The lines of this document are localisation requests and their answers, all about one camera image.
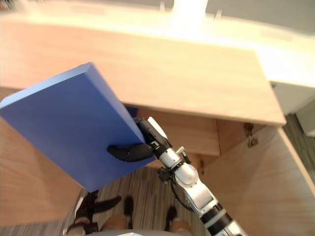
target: cabinet door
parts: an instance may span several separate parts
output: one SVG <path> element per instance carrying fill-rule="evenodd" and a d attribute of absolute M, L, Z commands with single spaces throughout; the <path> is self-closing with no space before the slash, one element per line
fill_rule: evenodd
<path fill-rule="evenodd" d="M 249 235 L 314 235 L 315 188 L 282 129 L 265 127 L 205 169 L 202 180 Z"/>
<path fill-rule="evenodd" d="M 0 100 L 15 91 L 0 88 Z M 81 189 L 0 118 L 0 225 L 63 219 Z"/>

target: wooden panel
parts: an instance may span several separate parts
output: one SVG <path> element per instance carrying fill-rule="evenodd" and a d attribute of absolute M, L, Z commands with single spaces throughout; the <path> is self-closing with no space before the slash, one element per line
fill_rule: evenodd
<path fill-rule="evenodd" d="M 2 86 L 25 88 L 93 61 L 126 104 L 285 124 L 252 51 L 9 19 L 1 32 Z"/>
<path fill-rule="evenodd" d="M 247 139 L 243 122 L 218 119 L 217 126 L 221 154 L 226 153 L 232 147 Z M 264 125 L 254 124 L 252 129 L 253 137 L 255 137 L 255 133 L 263 127 Z"/>
<path fill-rule="evenodd" d="M 0 89 L 0 97 L 14 92 Z M 0 225 L 66 217 L 81 187 L 0 118 Z"/>
<path fill-rule="evenodd" d="M 206 168 L 202 180 L 249 235 L 314 235 L 315 188 L 282 129 L 259 145 L 242 142 Z"/>
<path fill-rule="evenodd" d="M 202 174 L 202 170 L 211 165 L 215 160 L 220 158 L 219 156 L 210 156 L 210 155 L 203 155 L 203 154 L 195 154 L 195 153 L 188 153 L 188 157 L 191 161 L 191 164 L 198 170 L 199 175 Z"/>
<path fill-rule="evenodd" d="M 166 133 L 173 148 L 184 146 L 187 152 L 219 156 L 216 120 L 139 109 L 139 117 L 153 117 Z"/>

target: robotic arm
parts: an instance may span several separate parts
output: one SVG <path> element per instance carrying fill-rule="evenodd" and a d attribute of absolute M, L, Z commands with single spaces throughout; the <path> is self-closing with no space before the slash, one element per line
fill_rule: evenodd
<path fill-rule="evenodd" d="M 207 186 L 200 181 L 198 172 L 190 165 L 184 148 L 175 151 L 166 134 L 152 117 L 147 120 L 135 118 L 135 122 L 146 144 L 130 148 L 109 146 L 107 150 L 114 157 L 127 162 L 143 160 L 154 154 L 165 166 L 158 170 L 159 178 L 164 182 L 175 181 L 182 187 L 192 210 L 212 236 L 248 236 L 228 215 Z"/>

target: door hinge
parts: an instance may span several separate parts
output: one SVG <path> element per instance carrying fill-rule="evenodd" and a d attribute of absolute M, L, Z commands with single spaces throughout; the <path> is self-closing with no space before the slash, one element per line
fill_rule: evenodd
<path fill-rule="evenodd" d="M 248 138 L 247 146 L 249 148 L 258 144 L 258 139 L 252 136 L 253 128 L 254 128 L 253 123 L 244 123 L 244 132 L 245 132 L 246 138 Z"/>

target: blue book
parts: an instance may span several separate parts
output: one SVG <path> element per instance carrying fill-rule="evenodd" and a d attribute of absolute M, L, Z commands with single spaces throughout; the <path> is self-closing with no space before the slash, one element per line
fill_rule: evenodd
<path fill-rule="evenodd" d="M 90 192 L 154 160 L 127 163 L 107 152 L 145 141 L 92 63 L 6 97 L 0 115 Z"/>

